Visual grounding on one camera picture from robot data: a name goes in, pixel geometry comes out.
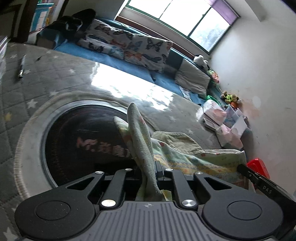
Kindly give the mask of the patterned green children's jacket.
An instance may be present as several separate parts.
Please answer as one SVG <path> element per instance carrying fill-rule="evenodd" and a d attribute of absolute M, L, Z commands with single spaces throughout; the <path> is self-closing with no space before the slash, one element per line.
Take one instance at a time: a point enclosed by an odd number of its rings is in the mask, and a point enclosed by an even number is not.
<path fill-rule="evenodd" d="M 137 201 L 165 201 L 165 189 L 157 185 L 155 162 L 163 168 L 180 170 L 185 176 L 202 171 L 236 186 L 248 189 L 248 180 L 237 172 L 246 164 L 244 151 L 235 149 L 204 150 L 185 133 L 149 133 L 147 124 L 134 103 L 127 109 L 127 120 L 117 116 L 113 121 L 129 153 L 142 173 Z"/>

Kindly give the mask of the red plastic stool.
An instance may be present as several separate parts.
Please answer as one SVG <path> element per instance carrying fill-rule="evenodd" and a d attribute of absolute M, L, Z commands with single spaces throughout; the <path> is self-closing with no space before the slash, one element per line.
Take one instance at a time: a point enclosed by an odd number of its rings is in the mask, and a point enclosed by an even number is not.
<path fill-rule="evenodd" d="M 265 166 L 265 163 L 260 158 L 255 158 L 247 163 L 247 167 L 253 170 L 256 173 L 264 176 L 265 178 L 269 179 L 270 175 Z"/>

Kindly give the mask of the clear plastic storage bin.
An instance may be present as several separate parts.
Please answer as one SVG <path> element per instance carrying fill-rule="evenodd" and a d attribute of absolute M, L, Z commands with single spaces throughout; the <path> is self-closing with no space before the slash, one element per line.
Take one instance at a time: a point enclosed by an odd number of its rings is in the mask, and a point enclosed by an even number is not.
<path fill-rule="evenodd" d="M 240 116 L 244 118 L 244 114 L 242 113 L 242 111 L 240 109 L 234 109 L 231 105 L 227 106 L 225 112 L 226 119 L 224 120 L 224 125 L 229 128 L 232 128 L 232 126 L 236 123 Z"/>

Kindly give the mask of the flat dark booklet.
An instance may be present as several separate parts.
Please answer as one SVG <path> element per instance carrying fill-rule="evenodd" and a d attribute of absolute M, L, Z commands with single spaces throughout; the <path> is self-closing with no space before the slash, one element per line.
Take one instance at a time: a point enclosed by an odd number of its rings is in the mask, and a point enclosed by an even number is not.
<path fill-rule="evenodd" d="M 203 120 L 204 120 L 205 127 L 212 130 L 212 131 L 214 131 L 214 132 L 216 132 L 220 127 L 216 123 L 214 123 L 214 122 L 212 122 L 212 121 L 210 121 L 210 120 L 208 120 L 206 118 L 203 118 Z"/>

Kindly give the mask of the pink tissue pack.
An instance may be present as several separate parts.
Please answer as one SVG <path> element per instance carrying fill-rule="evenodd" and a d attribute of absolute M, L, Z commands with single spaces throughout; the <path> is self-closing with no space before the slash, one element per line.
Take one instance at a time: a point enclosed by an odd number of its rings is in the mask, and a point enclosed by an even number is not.
<path fill-rule="evenodd" d="M 221 126 L 226 119 L 227 112 L 224 111 L 219 104 L 213 100 L 207 100 L 203 104 L 203 111 L 210 119 L 212 119 L 217 125 Z"/>

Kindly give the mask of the colourful plush toys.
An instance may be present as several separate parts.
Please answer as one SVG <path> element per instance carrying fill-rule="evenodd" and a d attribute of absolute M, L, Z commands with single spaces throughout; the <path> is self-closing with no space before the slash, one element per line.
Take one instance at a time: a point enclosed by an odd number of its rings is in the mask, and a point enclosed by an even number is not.
<path fill-rule="evenodd" d="M 227 91 L 224 91 L 220 98 L 226 103 L 233 106 L 236 106 L 241 103 L 241 99 L 235 94 L 229 94 Z"/>

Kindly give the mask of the orange green plush toy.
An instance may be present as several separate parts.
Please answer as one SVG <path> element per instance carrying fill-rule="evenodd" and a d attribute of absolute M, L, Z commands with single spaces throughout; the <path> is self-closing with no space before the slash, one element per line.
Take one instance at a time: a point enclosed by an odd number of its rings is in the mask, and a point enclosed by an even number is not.
<path fill-rule="evenodd" d="M 219 76 L 218 76 L 218 74 L 217 74 L 214 70 L 212 70 L 212 69 L 208 70 L 208 74 L 211 75 L 213 81 L 214 81 L 216 84 L 219 83 Z"/>

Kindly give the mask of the grey cushion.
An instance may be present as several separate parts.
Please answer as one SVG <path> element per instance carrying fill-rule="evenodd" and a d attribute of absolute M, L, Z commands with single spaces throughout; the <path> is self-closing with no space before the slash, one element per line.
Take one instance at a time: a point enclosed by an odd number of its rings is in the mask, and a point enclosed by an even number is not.
<path fill-rule="evenodd" d="M 175 75 L 175 82 L 181 87 L 206 99 L 207 88 L 211 78 L 187 59 L 183 59 Z"/>

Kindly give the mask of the white plush toy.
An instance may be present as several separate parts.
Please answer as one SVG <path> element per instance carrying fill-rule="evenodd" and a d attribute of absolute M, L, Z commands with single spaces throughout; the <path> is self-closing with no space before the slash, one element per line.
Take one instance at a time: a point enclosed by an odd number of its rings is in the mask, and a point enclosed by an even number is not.
<path fill-rule="evenodd" d="M 208 71 L 209 65 L 208 65 L 208 61 L 204 59 L 204 57 L 202 55 L 196 55 L 193 59 L 193 62 L 198 65 L 200 68 Z"/>

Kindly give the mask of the quilted grey star tablecloth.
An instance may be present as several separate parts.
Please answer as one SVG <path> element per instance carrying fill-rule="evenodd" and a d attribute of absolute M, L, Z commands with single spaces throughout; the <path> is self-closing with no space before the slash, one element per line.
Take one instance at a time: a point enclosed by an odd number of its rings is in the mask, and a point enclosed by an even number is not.
<path fill-rule="evenodd" d="M 26 55 L 23 78 L 20 59 Z M 67 103 L 102 99 L 120 108 L 135 103 L 154 130 L 182 132 L 204 149 L 218 149 L 214 133 L 202 125 L 202 111 L 194 103 L 158 85 L 84 58 L 45 48 L 10 43 L 6 71 L 1 78 L 1 240 L 16 240 L 16 207 L 22 200 L 14 180 L 16 146 L 27 121 L 53 97 Z"/>

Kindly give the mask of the black marker pen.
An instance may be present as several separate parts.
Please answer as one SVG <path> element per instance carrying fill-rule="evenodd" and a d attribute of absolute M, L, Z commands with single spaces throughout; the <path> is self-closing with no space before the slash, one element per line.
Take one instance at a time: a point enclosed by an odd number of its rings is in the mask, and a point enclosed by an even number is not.
<path fill-rule="evenodd" d="M 18 78 L 19 79 L 23 78 L 25 60 L 26 60 L 26 55 L 23 55 L 22 58 L 20 59 L 20 65 L 18 68 Z"/>

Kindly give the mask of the small butterfly pillow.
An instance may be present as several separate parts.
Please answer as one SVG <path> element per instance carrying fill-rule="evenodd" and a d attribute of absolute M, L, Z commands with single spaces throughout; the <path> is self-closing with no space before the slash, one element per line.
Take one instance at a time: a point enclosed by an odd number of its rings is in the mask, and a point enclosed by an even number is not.
<path fill-rule="evenodd" d="M 123 60 L 125 49 L 132 42 L 134 34 L 94 19 L 77 45 L 97 53 L 103 53 Z"/>

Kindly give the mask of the blue bench cover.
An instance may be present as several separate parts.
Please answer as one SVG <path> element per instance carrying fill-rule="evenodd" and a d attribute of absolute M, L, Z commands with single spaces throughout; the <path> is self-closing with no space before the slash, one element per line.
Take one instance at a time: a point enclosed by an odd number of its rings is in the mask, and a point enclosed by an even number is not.
<path fill-rule="evenodd" d="M 179 85 L 175 83 L 175 75 L 182 61 L 186 59 L 191 62 L 191 60 L 174 48 L 170 49 L 164 72 L 156 73 L 145 67 L 128 63 L 125 60 L 120 60 L 105 53 L 80 47 L 76 44 L 79 38 L 79 33 L 77 32 L 75 37 L 67 39 L 59 30 L 54 30 L 51 26 L 48 26 L 37 34 L 36 45 L 111 66 L 154 83 L 182 97 L 189 97 L 189 100 L 195 104 L 204 104 L 205 100 L 199 97 L 198 94 L 191 91 L 185 94 L 184 91 L 180 89 Z"/>

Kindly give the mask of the green framed window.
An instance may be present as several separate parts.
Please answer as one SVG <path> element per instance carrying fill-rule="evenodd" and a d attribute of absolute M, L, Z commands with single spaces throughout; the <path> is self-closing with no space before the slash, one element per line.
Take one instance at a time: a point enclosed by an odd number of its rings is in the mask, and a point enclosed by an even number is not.
<path fill-rule="evenodd" d="M 239 18 L 227 1 L 125 1 L 119 16 L 209 55 Z"/>

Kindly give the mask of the blue white cabinet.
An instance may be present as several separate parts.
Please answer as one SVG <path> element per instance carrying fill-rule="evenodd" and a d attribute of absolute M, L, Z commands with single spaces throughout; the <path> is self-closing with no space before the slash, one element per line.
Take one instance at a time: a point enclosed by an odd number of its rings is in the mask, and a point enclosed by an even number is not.
<path fill-rule="evenodd" d="M 42 0 L 38 1 L 32 18 L 30 33 L 41 30 L 46 26 L 47 18 L 51 11 L 54 10 L 56 1 Z"/>

